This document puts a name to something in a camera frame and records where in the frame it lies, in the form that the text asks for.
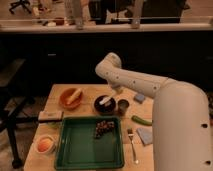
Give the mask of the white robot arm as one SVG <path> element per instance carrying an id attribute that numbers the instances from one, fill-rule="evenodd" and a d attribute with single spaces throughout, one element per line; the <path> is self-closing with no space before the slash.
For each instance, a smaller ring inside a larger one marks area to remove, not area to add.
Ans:
<path id="1" fill-rule="evenodd" d="M 209 103 L 199 87 L 169 77 L 122 68 L 115 53 L 95 68 L 110 86 L 123 86 L 153 100 L 154 171 L 213 171 Z"/>

